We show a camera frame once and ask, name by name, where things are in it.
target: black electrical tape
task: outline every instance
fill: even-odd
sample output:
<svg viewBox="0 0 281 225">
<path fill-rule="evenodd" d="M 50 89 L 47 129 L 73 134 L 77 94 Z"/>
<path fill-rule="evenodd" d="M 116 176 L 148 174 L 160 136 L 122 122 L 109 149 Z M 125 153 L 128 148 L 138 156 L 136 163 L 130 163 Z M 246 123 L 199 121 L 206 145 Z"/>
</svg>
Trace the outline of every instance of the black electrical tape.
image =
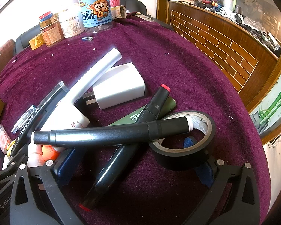
<svg viewBox="0 0 281 225">
<path fill-rule="evenodd" d="M 162 167 L 174 171 L 183 171 L 200 166 L 208 160 L 214 149 L 213 137 L 216 130 L 214 120 L 208 114 L 197 111 L 173 113 L 163 120 L 181 116 L 191 116 L 194 129 L 198 129 L 205 134 L 202 140 L 194 146 L 184 149 L 165 148 L 161 145 L 164 139 L 149 143 L 156 161 Z"/>
</svg>

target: metal screw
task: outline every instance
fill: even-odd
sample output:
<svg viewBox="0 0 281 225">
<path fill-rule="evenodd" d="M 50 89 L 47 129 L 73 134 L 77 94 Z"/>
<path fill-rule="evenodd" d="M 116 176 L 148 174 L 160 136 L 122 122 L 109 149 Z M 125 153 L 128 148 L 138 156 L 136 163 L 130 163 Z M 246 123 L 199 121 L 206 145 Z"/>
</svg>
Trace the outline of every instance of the metal screw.
<svg viewBox="0 0 281 225">
<path fill-rule="evenodd" d="M 246 168 L 251 168 L 251 164 L 250 164 L 249 162 L 246 162 L 246 163 L 244 164 L 244 166 L 245 166 Z"/>
<path fill-rule="evenodd" d="M 19 167 L 21 170 L 23 170 L 24 168 L 26 168 L 26 165 L 24 163 L 22 163 Z"/>
<path fill-rule="evenodd" d="M 221 160 L 221 159 L 218 159 L 216 161 L 216 163 L 219 164 L 220 166 L 223 166 L 225 164 L 225 162 L 223 160 Z"/>
<path fill-rule="evenodd" d="M 52 160 L 46 161 L 46 165 L 47 165 L 48 167 L 52 166 L 53 163 L 54 163 L 54 161 L 52 161 Z"/>
</svg>

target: black tube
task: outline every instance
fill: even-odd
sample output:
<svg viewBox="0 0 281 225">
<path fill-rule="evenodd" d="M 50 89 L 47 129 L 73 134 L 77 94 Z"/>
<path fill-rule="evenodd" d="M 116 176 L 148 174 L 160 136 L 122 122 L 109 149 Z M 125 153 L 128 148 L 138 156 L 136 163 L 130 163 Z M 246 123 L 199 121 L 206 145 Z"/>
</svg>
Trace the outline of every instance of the black tube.
<svg viewBox="0 0 281 225">
<path fill-rule="evenodd" d="M 33 141 L 37 145 L 54 147 L 115 146 L 133 143 L 148 143 L 168 136 L 189 132 L 186 117 L 136 124 L 106 127 L 36 131 Z"/>
<path fill-rule="evenodd" d="M 57 103 L 68 93 L 69 89 L 61 81 L 41 101 L 30 119 L 27 121 L 11 150 L 14 157 L 17 152 L 26 144 L 31 142 L 31 133 L 42 128 L 50 114 L 56 108 Z"/>
<path fill-rule="evenodd" d="M 166 85 L 161 85 L 146 105 L 136 123 L 155 121 L 158 118 L 161 108 L 163 107 L 170 89 Z M 108 192 L 114 181 L 120 176 L 126 166 L 137 152 L 140 144 L 123 145 L 116 149 L 109 161 L 97 175 L 95 183 L 83 201 L 79 205 L 80 208 L 90 211 L 93 209 L 102 196 Z"/>
</svg>

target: cartoon label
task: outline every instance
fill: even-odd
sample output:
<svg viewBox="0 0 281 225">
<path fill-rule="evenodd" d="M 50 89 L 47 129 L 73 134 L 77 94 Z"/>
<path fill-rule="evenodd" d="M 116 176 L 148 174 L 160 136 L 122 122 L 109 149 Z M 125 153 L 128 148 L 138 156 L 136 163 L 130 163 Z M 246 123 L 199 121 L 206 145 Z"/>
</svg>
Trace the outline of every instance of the cartoon label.
<svg viewBox="0 0 281 225">
<path fill-rule="evenodd" d="M 112 21 L 109 0 L 82 0 L 80 8 L 83 26 L 86 28 Z"/>
</svg>

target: brick pattern panel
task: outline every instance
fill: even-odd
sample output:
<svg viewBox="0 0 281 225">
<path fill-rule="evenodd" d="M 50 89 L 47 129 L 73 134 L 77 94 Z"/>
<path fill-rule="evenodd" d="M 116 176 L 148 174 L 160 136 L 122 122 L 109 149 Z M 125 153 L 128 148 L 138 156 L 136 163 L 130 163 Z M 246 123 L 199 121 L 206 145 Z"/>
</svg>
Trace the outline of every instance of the brick pattern panel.
<svg viewBox="0 0 281 225">
<path fill-rule="evenodd" d="M 231 81 L 240 92 L 258 64 L 237 42 L 192 19 L 172 10 L 171 26 L 175 32 L 198 47 Z"/>
</svg>

